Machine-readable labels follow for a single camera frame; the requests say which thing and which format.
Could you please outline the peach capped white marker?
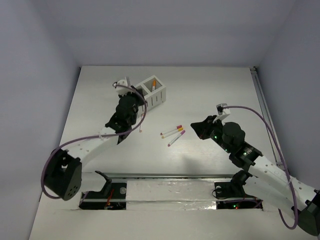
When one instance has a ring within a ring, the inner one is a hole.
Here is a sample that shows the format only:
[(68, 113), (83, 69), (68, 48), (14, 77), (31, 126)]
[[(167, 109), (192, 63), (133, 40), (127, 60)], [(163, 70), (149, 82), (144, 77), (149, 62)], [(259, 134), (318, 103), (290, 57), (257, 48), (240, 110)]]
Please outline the peach capped white marker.
[[(143, 120), (144, 118), (144, 113), (141, 114), (141, 121)], [(142, 123), (139, 125), (139, 133), (142, 132)]]

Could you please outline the magenta capped white marker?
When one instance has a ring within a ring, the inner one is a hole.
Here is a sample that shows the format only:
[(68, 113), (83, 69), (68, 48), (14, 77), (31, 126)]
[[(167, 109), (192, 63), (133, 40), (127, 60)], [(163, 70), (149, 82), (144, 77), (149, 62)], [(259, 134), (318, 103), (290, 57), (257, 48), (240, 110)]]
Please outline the magenta capped white marker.
[(174, 139), (172, 139), (167, 146), (170, 147), (172, 146), (180, 137), (182, 137), (185, 134), (185, 130), (182, 130)]

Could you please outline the yellow capped white marker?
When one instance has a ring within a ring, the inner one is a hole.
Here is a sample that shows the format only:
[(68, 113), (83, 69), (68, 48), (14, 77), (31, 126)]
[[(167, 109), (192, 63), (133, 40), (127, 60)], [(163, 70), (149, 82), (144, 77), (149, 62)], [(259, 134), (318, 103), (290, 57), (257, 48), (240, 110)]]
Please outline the yellow capped white marker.
[(176, 129), (176, 130), (174, 130), (174, 131), (172, 131), (172, 132), (169, 132), (169, 133), (167, 133), (167, 134), (164, 134), (164, 135), (162, 135), (162, 139), (165, 139), (165, 138), (168, 138), (168, 137), (170, 137), (170, 136), (172, 136), (172, 135), (174, 135), (174, 134), (177, 134), (177, 133), (180, 133), (180, 132), (182, 132), (183, 131), (183, 129), (181, 128), (181, 129)]

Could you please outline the orange capped white marker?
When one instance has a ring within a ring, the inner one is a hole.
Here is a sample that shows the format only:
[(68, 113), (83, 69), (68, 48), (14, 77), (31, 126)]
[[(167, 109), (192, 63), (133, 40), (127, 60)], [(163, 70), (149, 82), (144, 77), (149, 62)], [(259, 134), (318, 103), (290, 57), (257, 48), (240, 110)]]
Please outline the orange capped white marker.
[(154, 79), (153, 82), (152, 82), (152, 88), (151, 88), (152, 92), (154, 92), (156, 90), (156, 85), (157, 85), (157, 80)]

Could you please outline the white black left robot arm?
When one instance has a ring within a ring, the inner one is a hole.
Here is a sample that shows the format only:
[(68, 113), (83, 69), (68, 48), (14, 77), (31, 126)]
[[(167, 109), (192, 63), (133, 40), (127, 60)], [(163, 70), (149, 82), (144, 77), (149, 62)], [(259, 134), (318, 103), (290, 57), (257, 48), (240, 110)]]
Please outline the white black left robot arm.
[(68, 201), (80, 190), (83, 167), (96, 156), (119, 145), (141, 123), (139, 107), (147, 107), (143, 90), (113, 84), (119, 97), (115, 113), (97, 135), (70, 140), (54, 149), (41, 173), (42, 192), (51, 199)]

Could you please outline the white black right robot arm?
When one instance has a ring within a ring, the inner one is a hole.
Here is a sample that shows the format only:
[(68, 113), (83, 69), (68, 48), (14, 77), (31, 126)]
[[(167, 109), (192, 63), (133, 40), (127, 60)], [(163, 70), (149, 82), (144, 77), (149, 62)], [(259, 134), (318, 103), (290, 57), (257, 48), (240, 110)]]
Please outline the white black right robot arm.
[(222, 123), (219, 116), (191, 123), (201, 140), (211, 139), (229, 154), (240, 170), (230, 183), (221, 187), (224, 198), (255, 196), (297, 220), (297, 225), (312, 236), (320, 234), (320, 192), (268, 160), (257, 148), (245, 141), (245, 132), (235, 122)]

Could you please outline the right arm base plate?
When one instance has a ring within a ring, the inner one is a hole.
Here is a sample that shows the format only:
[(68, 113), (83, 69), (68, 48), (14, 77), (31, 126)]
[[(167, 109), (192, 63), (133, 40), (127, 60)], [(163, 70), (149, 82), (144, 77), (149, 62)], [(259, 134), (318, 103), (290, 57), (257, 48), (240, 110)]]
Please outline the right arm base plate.
[(232, 182), (215, 182), (213, 195), (218, 200), (226, 200), (231, 198), (243, 198), (245, 192), (242, 186)]

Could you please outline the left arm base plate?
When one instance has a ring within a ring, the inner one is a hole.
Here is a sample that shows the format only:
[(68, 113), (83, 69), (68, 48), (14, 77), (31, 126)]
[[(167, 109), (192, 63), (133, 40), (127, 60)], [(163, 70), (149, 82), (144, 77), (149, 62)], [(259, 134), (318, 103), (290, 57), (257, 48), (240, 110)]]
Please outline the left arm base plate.
[(112, 182), (106, 187), (106, 191), (83, 192), (79, 208), (82, 210), (126, 210), (126, 193), (126, 182)]

